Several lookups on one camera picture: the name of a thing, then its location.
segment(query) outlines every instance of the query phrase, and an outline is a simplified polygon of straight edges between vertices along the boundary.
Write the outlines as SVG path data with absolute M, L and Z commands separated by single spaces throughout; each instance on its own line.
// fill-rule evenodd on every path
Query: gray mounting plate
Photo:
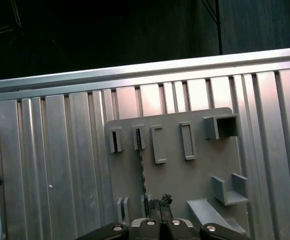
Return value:
M 213 129 L 210 130 L 206 119 L 224 115 L 232 115 L 231 109 L 215 108 L 107 123 L 106 141 L 107 146 L 111 146 L 107 148 L 107 159 L 114 202 L 129 197 L 129 219 L 144 217 L 140 201 L 142 171 L 135 144 L 135 128 L 140 128 L 145 183 L 152 199 L 170 194 L 174 217 L 188 219 L 196 226 L 201 222 L 189 211 L 187 201 L 207 199 L 223 219 L 234 219 L 248 231 L 244 204 L 225 206 L 215 199 L 218 193 L 214 192 L 212 176 L 224 180 L 225 188 L 231 192 L 232 174 L 241 173 L 236 138 L 208 137 Z M 237 116 L 232 116 L 238 123 Z M 113 142 L 113 132 L 116 132 L 116 142 Z M 233 132 L 232 136 L 236 136 L 239 124 Z

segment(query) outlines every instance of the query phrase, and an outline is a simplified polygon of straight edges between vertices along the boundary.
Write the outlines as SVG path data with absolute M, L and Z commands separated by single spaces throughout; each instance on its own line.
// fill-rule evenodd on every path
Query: dark ceiling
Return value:
M 219 53 L 201 0 L 14 1 L 0 0 L 0 79 Z M 290 0 L 220 3 L 226 54 L 290 47 Z
M 204 49 L 192 44 L 196 0 L 16 3 L 21 27 L 11 2 L 0 0 L 0 28 L 13 29 L 0 34 L 0 79 L 193 58 Z

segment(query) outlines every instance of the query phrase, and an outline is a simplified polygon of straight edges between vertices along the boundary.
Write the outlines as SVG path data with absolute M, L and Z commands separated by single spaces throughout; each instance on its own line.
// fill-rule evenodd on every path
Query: metal screw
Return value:
M 210 232 L 215 232 L 217 229 L 214 226 L 206 226 L 206 229 Z
M 116 226 L 114 227 L 114 231 L 122 231 L 123 228 L 121 226 Z
M 180 225 L 180 221 L 179 220 L 173 220 L 172 222 L 171 222 L 173 225 L 176 225 L 176 226 L 178 226 L 178 225 Z

